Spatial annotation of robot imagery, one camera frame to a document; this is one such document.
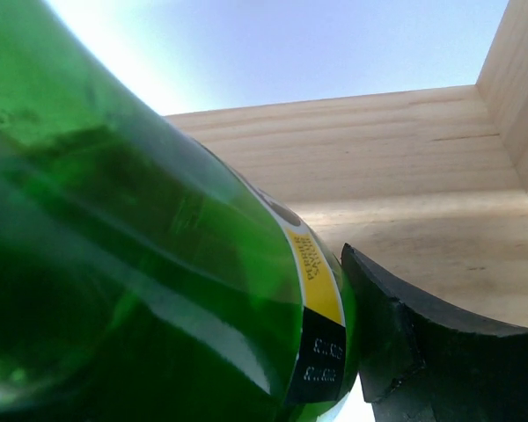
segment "black object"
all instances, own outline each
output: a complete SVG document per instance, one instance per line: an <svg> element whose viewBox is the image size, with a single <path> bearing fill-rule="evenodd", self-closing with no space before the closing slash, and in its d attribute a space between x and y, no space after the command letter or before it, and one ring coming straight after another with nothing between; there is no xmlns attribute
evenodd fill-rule
<svg viewBox="0 0 528 422"><path fill-rule="evenodd" d="M528 421L528 328L442 301L348 244L342 267L363 321L360 379L377 422Z"/></svg>

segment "bottle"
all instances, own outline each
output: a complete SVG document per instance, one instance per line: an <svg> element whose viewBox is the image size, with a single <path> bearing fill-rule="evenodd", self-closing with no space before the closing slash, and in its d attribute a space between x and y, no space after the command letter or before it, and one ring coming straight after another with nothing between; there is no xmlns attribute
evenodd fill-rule
<svg viewBox="0 0 528 422"><path fill-rule="evenodd" d="M0 2L0 421L321 420L358 329L297 215Z"/></svg>

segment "bottle label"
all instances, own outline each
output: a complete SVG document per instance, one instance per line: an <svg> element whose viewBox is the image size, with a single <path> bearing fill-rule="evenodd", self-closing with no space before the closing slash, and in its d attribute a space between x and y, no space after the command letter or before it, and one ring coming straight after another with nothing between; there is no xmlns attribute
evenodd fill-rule
<svg viewBox="0 0 528 422"><path fill-rule="evenodd" d="M298 215L233 172L278 222L297 267L304 305L303 326L286 402L336 400L344 376L346 323L333 271L311 229Z"/></svg>

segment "black label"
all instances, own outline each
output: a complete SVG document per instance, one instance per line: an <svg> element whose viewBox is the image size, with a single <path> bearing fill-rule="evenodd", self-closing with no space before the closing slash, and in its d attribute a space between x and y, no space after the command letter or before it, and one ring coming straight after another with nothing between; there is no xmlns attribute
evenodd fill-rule
<svg viewBox="0 0 528 422"><path fill-rule="evenodd" d="M336 400L344 376L346 329L304 308L303 332L287 404Z"/></svg>

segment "wooden plank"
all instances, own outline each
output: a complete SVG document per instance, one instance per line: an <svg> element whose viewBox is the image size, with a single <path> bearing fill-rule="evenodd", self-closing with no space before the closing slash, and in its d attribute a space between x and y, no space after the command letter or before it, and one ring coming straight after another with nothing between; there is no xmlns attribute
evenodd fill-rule
<svg viewBox="0 0 528 422"><path fill-rule="evenodd" d="M528 0L510 0L477 86L528 192Z"/></svg>
<svg viewBox="0 0 528 422"><path fill-rule="evenodd" d="M475 86L169 118L285 201L445 300L528 326L528 196Z"/></svg>

